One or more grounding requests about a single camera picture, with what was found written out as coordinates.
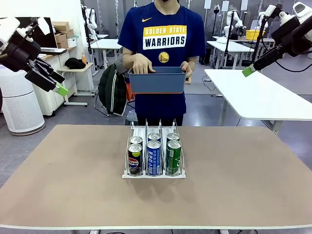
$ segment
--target hand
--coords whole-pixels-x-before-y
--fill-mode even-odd
[[[143,54],[135,54],[133,55],[133,73],[134,74],[148,74],[148,71],[156,72],[152,68],[152,62],[146,58]]]
[[[193,71],[192,71],[192,69],[191,69],[191,67],[190,67],[190,65],[189,65],[189,63],[187,62],[187,61],[184,61],[182,64],[181,64],[181,68],[182,68],[182,71],[183,72],[186,72],[186,80],[188,79],[188,78],[192,78],[191,76],[192,76],[192,74],[193,74]]]
[[[185,84],[191,84],[192,83],[192,76],[185,79]]]

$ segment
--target yellow container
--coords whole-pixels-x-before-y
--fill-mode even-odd
[[[246,30],[246,39],[247,40],[257,40],[259,36],[260,30]]]

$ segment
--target nike logo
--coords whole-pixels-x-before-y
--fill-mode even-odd
[[[144,22],[146,22],[146,21],[150,20],[151,18],[148,18],[148,19],[142,19],[142,22],[144,23]]]

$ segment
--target man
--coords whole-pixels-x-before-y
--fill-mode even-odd
[[[205,54],[204,24],[201,16],[177,0],[155,0],[128,12],[118,43],[123,46],[123,65],[135,74],[155,72],[155,67],[179,67],[191,83],[197,56]],[[186,113],[182,94],[136,95],[136,115],[139,125],[178,126]]]

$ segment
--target black jacket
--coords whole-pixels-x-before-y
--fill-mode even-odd
[[[109,114],[122,116],[127,105],[127,87],[122,62],[110,65],[98,84],[98,97]]]

